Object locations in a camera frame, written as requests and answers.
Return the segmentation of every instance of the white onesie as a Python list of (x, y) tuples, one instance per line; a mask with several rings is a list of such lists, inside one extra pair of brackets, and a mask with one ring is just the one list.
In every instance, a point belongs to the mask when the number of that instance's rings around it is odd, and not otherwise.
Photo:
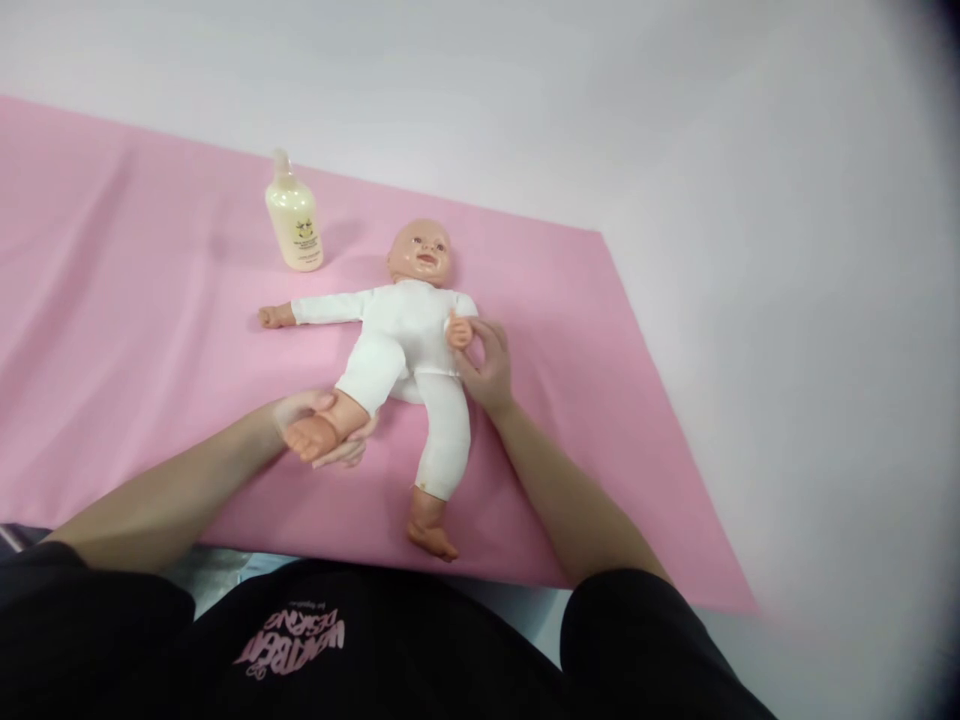
[(301, 298), (291, 307), (298, 325), (363, 323), (336, 387), (371, 417), (389, 395), (426, 405), (429, 430), (416, 483), (449, 500), (467, 468), (470, 417), (446, 330), (451, 310), (477, 315), (473, 300), (421, 280), (401, 280), (358, 293)]

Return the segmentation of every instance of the lotion bottle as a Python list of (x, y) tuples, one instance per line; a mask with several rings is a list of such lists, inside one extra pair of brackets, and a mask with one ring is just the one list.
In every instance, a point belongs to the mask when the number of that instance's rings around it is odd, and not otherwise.
[(316, 270), (323, 264), (317, 203), (310, 188), (293, 174), (286, 150), (274, 150), (273, 158), (274, 178), (267, 187), (266, 200), (280, 252), (294, 270)]

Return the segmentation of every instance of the pink sheet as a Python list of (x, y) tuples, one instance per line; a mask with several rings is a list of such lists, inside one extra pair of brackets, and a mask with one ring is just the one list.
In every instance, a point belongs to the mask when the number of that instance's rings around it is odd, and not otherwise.
[[(598, 233), (300, 168), (327, 254), (300, 275), (264, 208), (265, 157), (2, 98), (0, 171), (0, 521), (59, 525), (245, 411), (331, 385), (358, 328), (264, 331), (257, 308), (385, 283), (394, 233), (426, 216), (455, 238), (455, 286), (503, 320), (524, 407), (690, 601), (754, 610)], [(471, 419), (451, 567), (404, 539), (426, 417), (395, 401), (357, 469), (286, 457), (205, 540), (563, 586), (491, 426)]]

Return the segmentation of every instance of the doll foot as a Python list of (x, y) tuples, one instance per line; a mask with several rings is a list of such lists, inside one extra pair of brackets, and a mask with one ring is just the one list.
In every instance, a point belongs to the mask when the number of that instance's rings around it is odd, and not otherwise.
[(333, 425), (321, 415), (291, 423), (283, 433), (283, 441), (304, 462), (313, 462), (340, 444)]
[(407, 538), (434, 557), (444, 562), (453, 562), (460, 553), (450, 543), (443, 529), (443, 512), (447, 503), (428, 495), (418, 487), (413, 489), (410, 504), (410, 521), (407, 523)]
[(441, 527), (425, 528), (411, 520), (407, 523), (407, 539), (444, 562), (453, 562), (460, 557), (457, 549), (450, 544), (447, 531)]

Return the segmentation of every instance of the black shirt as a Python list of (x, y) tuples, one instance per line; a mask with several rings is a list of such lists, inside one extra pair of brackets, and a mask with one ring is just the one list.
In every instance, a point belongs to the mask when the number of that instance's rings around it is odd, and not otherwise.
[(637, 570), (574, 591), (563, 671), (397, 570), (303, 560), (193, 612), (167, 580), (90, 570), (60, 543), (0, 564), (4, 717), (772, 717), (679, 593)]

